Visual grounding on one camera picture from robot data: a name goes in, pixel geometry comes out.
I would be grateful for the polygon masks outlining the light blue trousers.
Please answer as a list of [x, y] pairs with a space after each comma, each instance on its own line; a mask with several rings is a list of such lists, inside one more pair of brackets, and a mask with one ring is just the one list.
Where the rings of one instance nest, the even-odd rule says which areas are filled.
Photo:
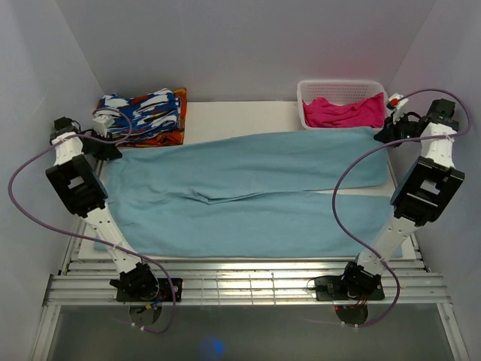
[[110, 212], [139, 253], [355, 256], [392, 214], [371, 130], [275, 132], [124, 150], [104, 171]]

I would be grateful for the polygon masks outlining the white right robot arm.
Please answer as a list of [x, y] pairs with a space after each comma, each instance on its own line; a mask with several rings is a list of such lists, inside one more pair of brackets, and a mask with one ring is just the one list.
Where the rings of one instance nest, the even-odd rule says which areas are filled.
[[339, 288], [348, 299], [366, 299], [380, 291], [386, 262], [412, 233], [439, 218], [463, 183], [464, 173], [452, 160], [453, 137], [459, 130], [454, 113], [454, 102], [435, 99], [423, 117], [393, 111], [375, 134], [376, 141], [392, 147], [413, 139], [422, 151], [392, 195], [392, 217], [370, 249], [344, 269]]

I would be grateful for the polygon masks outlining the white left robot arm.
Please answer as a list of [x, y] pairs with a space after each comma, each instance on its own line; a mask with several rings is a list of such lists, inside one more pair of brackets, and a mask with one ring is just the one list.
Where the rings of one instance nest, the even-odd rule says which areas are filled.
[[110, 285], [135, 300], [150, 301], [159, 294], [159, 282], [115, 224], [107, 206], [107, 191], [86, 159], [87, 154], [99, 160], [122, 157], [106, 129], [111, 120], [99, 117], [89, 138], [83, 137], [74, 120], [55, 120], [50, 143], [55, 147], [56, 161], [46, 176], [67, 210], [83, 218], [97, 238], [108, 242], [107, 252], [119, 273]]

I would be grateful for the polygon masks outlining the pink trousers in basket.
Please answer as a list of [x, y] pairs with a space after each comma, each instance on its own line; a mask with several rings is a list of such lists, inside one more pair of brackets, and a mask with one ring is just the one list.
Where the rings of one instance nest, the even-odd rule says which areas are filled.
[[346, 105], [334, 105], [326, 98], [318, 98], [310, 104], [303, 102], [306, 124], [313, 128], [381, 128], [385, 119], [384, 94]]

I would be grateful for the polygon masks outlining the blue white patterned folded trousers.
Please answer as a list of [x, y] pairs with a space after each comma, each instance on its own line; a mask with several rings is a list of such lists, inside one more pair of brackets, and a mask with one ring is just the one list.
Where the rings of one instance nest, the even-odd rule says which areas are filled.
[[161, 89], [134, 98], [115, 94], [100, 98], [94, 115], [113, 118], [108, 127], [122, 147], [166, 147], [183, 144], [187, 91]]

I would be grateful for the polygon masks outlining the orange folded trousers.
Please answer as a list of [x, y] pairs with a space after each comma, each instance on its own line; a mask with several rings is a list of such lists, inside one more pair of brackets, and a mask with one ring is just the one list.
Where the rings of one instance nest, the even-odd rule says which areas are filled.
[[161, 89], [128, 99], [133, 125], [127, 147], [167, 147], [182, 145], [186, 125], [186, 88]]

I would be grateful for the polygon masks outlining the white plastic basket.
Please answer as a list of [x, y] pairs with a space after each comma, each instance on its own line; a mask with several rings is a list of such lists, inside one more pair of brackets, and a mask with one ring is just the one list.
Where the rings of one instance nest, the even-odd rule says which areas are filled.
[[304, 104], [308, 105], [318, 98], [324, 98], [334, 105], [347, 105], [382, 93], [384, 102], [388, 95], [382, 84], [374, 80], [356, 79], [315, 79], [301, 80], [297, 84], [297, 106], [301, 125], [306, 130], [318, 130], [307, 125], [304, 115]]

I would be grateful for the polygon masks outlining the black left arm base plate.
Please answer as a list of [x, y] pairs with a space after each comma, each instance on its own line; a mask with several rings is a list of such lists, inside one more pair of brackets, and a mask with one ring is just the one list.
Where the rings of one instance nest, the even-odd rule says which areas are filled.
[[157, 283], [132, 288], [128, 292], [118, 289], [115, 300], [117, 302], [171, 302], [175, 299], [180, 302], [182, 298], [183, 279], [172, 278], [172, 286], [174, 288], [174, 295], [172, 296], [171, 285], [167, 278], [158, 278]]

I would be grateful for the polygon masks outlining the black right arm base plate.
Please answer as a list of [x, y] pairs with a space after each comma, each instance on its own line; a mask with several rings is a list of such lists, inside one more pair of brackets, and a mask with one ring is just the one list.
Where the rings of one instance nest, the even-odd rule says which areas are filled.
[[318, 301], [381, 301], [385, 293], [380, 277], [354, 280], [345, 275], [321, 276], [314, 285]]

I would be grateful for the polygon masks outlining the aluminium table edge rail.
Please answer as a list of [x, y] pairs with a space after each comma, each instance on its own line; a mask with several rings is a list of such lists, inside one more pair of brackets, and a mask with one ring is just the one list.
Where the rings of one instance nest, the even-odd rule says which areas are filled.
[[[169, 260], [165, 267], [171, 276], [183, 279], [182, 306], [281, 306], [315, 304], [314, 294], [307, 290], [313, 285], [313, 278], [338, 275], [344, 264], [342, 259], [286, 262], [188, 259]], [[442, 275], [429, 272], [420, 258], [396, 259], [389, 265], [396, 275], [383, 275], [385, 301], [393, 300], [395, 286], [399, 284], [399, 305], [436, 305], [452, 355], [456, 360], [467, 360], [469, 356]], [[116, 304], [116, 293], [109, 284], [114, 276], [113, 263], [105, 258], [68, 259], [59, 275], [52, 276], [47, 284], [33, 360], [47, 359], [62, 307]]]

